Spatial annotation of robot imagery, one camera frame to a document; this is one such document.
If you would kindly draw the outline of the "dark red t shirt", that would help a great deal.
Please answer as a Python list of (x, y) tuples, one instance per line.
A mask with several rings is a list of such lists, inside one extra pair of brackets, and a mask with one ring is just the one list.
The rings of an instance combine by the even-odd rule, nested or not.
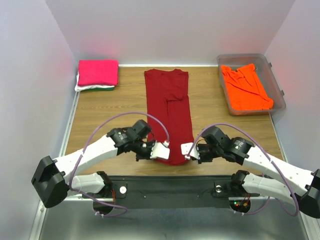
[(144, 72), (147, 113), (160, 120), (169, 134), (170, 155), (159, 162), (178, 166), (187, 163), (181, 145), (194, 141), (189, 103), (189, 73), (180, 69)]

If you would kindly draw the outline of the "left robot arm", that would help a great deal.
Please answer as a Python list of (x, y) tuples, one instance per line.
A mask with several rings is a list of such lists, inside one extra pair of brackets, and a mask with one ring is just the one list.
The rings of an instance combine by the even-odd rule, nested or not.
[(77, 193), (106, 197), (111, 193), (106, 173), (81, 173), (123, 153), (133, 152), (137, 160), (156, 159), (163, 145), (155, 139), (144, 140), (151, 132), (151, 126), (140, 119), (133, 126), (113, 128), (97, 141), (73, 153), (57, 158), (45, 156), (39, 161), (31, 184), (46, 208), (53, 208)]

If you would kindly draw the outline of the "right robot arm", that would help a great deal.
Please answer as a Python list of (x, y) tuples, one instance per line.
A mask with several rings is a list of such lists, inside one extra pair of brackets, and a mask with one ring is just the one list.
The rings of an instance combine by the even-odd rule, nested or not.
[(252, 137), (228, 137), (217, 125), (203, 129), (189, 150), (199, 164), (223, 158), (231, 163), (255, 169), (262, 176), (238, 171), (230, 182), (235, 195), (260, 194), (290, 203), (299, 212), (312, 218), (320, 217), (320, 171), (306, 170), (268, 154)]

